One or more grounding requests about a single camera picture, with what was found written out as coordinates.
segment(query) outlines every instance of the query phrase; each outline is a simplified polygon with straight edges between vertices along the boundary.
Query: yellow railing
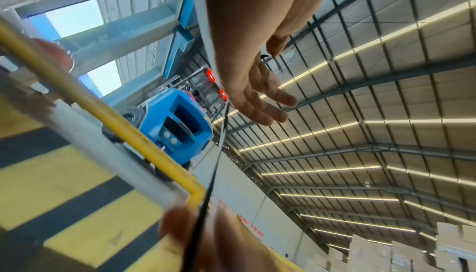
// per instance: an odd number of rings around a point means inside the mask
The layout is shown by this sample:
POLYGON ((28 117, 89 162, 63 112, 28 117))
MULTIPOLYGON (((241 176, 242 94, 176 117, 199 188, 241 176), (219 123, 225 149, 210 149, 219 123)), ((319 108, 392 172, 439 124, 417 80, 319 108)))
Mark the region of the yellow railing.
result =
POLYGON ((98 99, 58 63, 44 54, 28 37, 0 18, 0 46, 9 55, 20 60, 38 78, 50 83, 56 91, 70 101, 78 103, 105 126, 129 143, 147 160, 163 171, 190 193, 188 204, 197 207, 205 194, 205 187, 173 161, 150 139, 131 125, 120 114, 98 99))

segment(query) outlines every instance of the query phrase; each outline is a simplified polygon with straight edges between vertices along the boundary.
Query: blue vehicle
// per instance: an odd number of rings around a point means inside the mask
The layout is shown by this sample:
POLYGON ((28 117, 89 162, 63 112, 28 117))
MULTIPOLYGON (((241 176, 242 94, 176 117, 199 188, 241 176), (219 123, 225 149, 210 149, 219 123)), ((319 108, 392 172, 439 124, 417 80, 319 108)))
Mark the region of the blue vehicle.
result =
MULTIPOLYGON (((167 89, 121 114, 185 169, 213 136, 205 110, 191 94, 178 89, 167 89)), ((102 132, 113 142, 123 142, 104 126, 102 132)), ((156 170, 156 175, 170 180, 161 171, 156 170)))

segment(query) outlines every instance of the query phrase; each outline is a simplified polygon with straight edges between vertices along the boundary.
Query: skin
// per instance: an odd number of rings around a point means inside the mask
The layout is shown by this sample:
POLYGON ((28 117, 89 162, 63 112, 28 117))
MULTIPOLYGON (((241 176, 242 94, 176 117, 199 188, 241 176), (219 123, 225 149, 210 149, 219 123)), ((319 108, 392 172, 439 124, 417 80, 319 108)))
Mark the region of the skin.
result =
MULTIPOLYGON (((176 205, 163 216, 159 235, 172 235, 180 244, 188 244, 197 212, 186 205, 176 205)), ((243 225, 224 209, 212 212, 195 262, 196 271, 208 272, 277 272, 271 253, 243 225)))
POLYGON ((266 45, 268 53, 277 56, 321 1, 194 0, 215 78, 231 104, 252 121, 269 126, 288 119, 286 112, 259 98, 258 92, 285 106, 297 103, 262 64, 261 47, 266 45))

